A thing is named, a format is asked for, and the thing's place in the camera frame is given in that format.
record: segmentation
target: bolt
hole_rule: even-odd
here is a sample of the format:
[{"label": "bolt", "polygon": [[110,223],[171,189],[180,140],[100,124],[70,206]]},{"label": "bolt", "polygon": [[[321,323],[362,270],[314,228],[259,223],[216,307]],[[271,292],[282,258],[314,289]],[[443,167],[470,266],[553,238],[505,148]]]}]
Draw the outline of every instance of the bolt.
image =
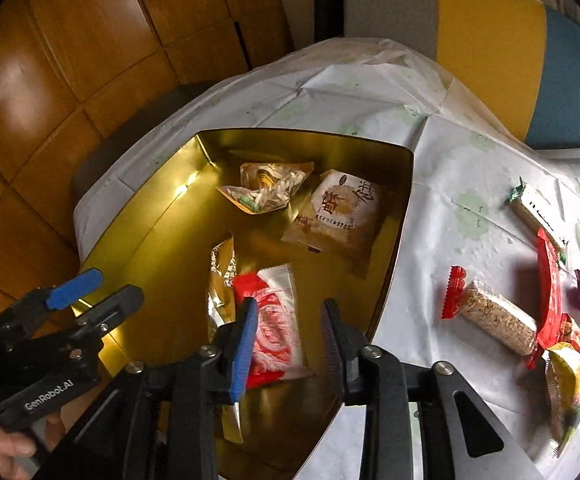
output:
[{"label": "bolt", "polygon": [[145,365],[143,361],[130,361],[126,365],[126,372],[129,374],[140,374],[144,371]]},{"label": "bolt", "polygon": [[448,361],[436,362],[435,370],[441,375],[452,375],[454,373],[454,367]]},{"label": "bolt", "polygon": [[361,355],[367,359],[377,359],[381,357],[381,354],[384,352],[378,347],[374,345],[367,345],[361,349]]},{"label": "bolt", "polygon": [[216,347],[212,345],[203,345],[199,349],[199,355],[205,358],[214,357],[216,355]]}]

